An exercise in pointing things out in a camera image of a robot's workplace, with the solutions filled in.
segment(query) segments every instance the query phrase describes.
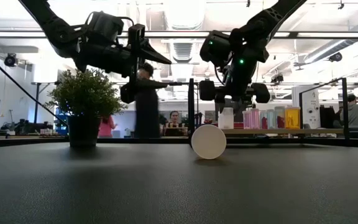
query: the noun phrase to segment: green leaves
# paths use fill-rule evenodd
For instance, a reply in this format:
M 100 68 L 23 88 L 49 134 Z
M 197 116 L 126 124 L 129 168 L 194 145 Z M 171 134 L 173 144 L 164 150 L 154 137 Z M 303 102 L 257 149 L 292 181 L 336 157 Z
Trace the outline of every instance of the green leaves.
M 107 76 L 100 70 L 76 71 L 76 75 L 67 70 L 62 73 L 62 83 L 48 93 L 52 101 L 45 105 L 58 106 L 64 113 L 74 116 L 109 116 L 121 113 L 127 106 L 120 102 Z

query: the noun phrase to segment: yellow container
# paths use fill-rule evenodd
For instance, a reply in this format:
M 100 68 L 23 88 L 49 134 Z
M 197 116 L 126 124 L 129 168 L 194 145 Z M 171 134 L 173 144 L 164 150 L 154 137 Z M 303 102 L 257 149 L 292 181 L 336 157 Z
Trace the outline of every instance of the yellow container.
M 301 129 L 301 108 L 291 107 L 285 108 L 285 128 L 286 129 Z

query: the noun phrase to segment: plastic container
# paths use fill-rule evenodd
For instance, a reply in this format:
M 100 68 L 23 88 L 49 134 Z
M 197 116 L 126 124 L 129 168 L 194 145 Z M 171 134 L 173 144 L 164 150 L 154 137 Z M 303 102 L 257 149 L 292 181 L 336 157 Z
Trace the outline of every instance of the plastic container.
M 251 129 L 259 128 L 259 109 L 251 109 Z
M 276 129 L 277 128 L 277 125 L 276 125 L 276 120 L 277 120 L 277 117 L 276 117 L 276 112 L 271 109 L 271 110 L 267 110 L 267 127 L 269 129 Z
M 285 128 L 300 129 L 300 111 L 299 107 L 285 108 Z
M 244 123 L 244 129 L 250 129 L 251 128 L 251 111 L 243 111 L 242 119 L 243 119 L 243 123 Z
M 261 129 L 267 129 L 267 112 L 259 111 L 259 124 Z
M 277 121 L 277 128 L 285 128 L 285 107 L 283 106 L 276 106 L 274 108 L 276 113 L 276 121 Z
M 220 129 L 234 129 L 233 108 L 223 108 L 218 117 L 218 127 Z

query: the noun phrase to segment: pink shirt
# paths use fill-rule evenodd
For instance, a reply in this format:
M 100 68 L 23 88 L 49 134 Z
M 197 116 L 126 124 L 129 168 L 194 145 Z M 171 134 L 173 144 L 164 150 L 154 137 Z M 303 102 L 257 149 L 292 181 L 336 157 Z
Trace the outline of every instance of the pink shirt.
M 99 137 L 112 137 L 111 130 L 114 128 L 115 125 L 111 116 L 109 116 L 109 121 L 107 124 L 103 123 L 103 120 L 101 120 L 99 126 Z

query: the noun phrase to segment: man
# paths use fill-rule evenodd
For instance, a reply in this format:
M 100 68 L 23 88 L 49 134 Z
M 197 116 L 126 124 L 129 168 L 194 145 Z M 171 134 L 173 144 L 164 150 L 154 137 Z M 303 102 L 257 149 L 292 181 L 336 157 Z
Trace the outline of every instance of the man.
M 149 63 L 139 67 L 138 79 L 150 79 L 154 68 Z M 142 90 L 135 96 L 135 138 L 159 138 L 158 96 L 155 90 Z
M 349 127 L 358 128 L 358 104 L 356 102 L 356 96 L 350 94 L 347 96 L 347 102 Z M 343 110 L 341 111 L 341 121 L 343 121 Z

